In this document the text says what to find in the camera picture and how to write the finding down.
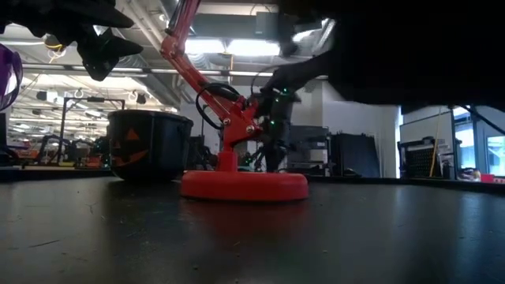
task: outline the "red robot arm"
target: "red robot arm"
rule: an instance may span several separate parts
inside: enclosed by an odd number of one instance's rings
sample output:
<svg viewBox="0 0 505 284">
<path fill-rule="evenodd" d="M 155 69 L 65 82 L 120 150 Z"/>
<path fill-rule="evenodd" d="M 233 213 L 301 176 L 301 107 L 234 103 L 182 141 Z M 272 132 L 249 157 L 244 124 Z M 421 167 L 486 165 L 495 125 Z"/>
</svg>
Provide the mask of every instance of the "red robot arm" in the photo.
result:
<svg viewBox="0 0 505 284">
<path fill-rule="evenodd" d="M 210 83 L 208 79 L 185 58 L 185 41 L 199 4 L 200 0 L 181 0 L 174 15 L 176 24 L 163 40 L 161 55 L 200 93 L 201 98 L 224 124 L 224 147 L 219 153 L 217 170 L 237 170 L 237 157 L 233 153 L 233 146 L 238 142 L 251 140 L 261 133 L 261 127 L 253 120 L 258 104 L 252 102 L 246 106 L 246 99 L 241 95 L 236 101 L 230 101 L 213 94 L 211 89 L 205 88 Z"/>
</svg>

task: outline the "red circular base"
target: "red circular base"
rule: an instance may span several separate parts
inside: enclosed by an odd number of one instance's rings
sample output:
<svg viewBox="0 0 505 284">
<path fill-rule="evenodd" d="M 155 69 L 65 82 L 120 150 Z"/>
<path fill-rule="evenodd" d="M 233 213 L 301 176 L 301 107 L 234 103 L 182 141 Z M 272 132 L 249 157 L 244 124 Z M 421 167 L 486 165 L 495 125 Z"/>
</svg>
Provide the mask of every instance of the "red circular base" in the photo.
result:
<svg viewBox="0 0 505 284">
<path fill-rule="evenodd" d="M 182 176 L 181 195 L 209 200 L 291 201 L 309 197 L 302 174 L 191 170 Z"/>
</svg>

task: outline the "window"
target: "window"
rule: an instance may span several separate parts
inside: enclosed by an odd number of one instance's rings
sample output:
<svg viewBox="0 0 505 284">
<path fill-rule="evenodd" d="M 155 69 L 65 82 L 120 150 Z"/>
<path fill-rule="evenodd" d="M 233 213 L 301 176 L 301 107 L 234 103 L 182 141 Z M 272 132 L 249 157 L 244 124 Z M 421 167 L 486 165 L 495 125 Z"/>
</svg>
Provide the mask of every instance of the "window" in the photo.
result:
<svg viewBox="0 0 505 284">
<path fill-rule="evenodd" d="M 468 110 L 465 110 L 464 108 L 462 108 L 460 106 L 455 107 L 452 110 L 452 114 L 454 115 L 454 119 L 455 120 L 459 120 L 459 119 L 462 119 L 462 118 L 469 118 L 470 117 L 470 113 L 468 112 Z"/>
<path fill-rule="evenodd" d="M 488 172 L 505 176 L 505 136 L 488 137 Z"/>
<path fill-rule="evenodd" d="M 458 153 L 459 166 L 475 168 L 475 146 L 473 145 L 473 124 L 465 123 L 455 126 L 456 139 L 461 141 Z"/>
</svg>

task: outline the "metal rod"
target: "metal rod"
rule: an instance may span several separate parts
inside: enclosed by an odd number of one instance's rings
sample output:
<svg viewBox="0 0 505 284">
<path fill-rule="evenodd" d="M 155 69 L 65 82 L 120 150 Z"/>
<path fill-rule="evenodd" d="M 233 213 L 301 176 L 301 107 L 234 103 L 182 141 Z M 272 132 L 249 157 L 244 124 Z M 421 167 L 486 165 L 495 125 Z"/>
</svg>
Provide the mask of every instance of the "metal rod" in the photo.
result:
<svg viewBox="0 0 505 284">
<path fill-rule="evenodd" d="M 15 109 L 15 110 L 61 110 L 62 109 L 59 106 L 58 107 L 54 107 L 54 106 L 12 106 L 12 108 Z M 163 106 L 141 106 L 142 110 L 160 110 L 162 108 L 163 108 Z M 89 110 L 94 110 L 94 109 L 99 109 L 99 110 L 103 110 L 103 111 L 114 111 L 114 110 L 116 110 L 113 107 L 106 107 L 106 108 L 102 108 L 102 107 L 90 107 Z M 74 108 L 74 109 L 72 109 L 72 112 L 77 112 L 77 111 L 85 112 L 86 110 L 88 110 L 88 109 Z"/>
<path fill-rule="evenodd" d="M 44 74 L 52 74 L 53 72 L 76 72 L 83 71 L 86 72 L 86 69 L 81 65 L 57 65 L 57 64 L 32 64 L 27 63 L 23 64 L 23 71 L 25 73 L 44 73 Z M 229 70 L 198 70 L 203 75 L 207 76 L 231 76 L 231 77 L 271 77 L 273 73 L 269 72 L 250 72 L 250 71 L 229 71 Z M 133 76 L 133 75 L 145 75 L 149 73 L 154 74 L 178 74 L 176 69 L 170 68 L 125 68 L 125 67 L 117 67 L 112 69 L 112 73 L 121 73 L 124 76 Z M 326 80 L 326 76 L 319 76 L 316 80 Z"/>
<path fill-rule="evenodd" d="M 56 163 L 59 163 L 62 158 L 63 135 L 65 135 L 66 103 L 69 100 L 70 98 L 63 98 L 62 124 L 60 126 L 60 141 L 58 142 L 58 159 L 56 160 Z"/>
<path fill-rule="evenodd" d="M 26 122 L 58 122 L 61 121 L 57 118 L 11 118 L 10 121 L 26 121 Z M 66 119 L 65 122 L 68 123 L 88 123 L 88 124 L 109 124 L 108 120 L 92 120 L 92 119 Z"/>
</svg>

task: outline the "jack-o'-lantern bucket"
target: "jack-o'-lantern bucket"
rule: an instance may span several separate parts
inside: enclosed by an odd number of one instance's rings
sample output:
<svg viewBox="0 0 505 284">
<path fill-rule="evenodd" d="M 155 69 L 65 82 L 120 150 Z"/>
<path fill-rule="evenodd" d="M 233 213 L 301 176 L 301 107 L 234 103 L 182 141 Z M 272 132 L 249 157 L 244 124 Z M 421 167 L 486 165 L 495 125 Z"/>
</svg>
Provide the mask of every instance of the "jack-o'-lantern bucket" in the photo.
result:
<svg viewBox="0 0 505 284">
<path fill-rule="evenodd" d="M 185 169 L 193 121 L 161 111 L 109 113 L 110 168 L 126 181 L 172 180 Z"/>
</svg>

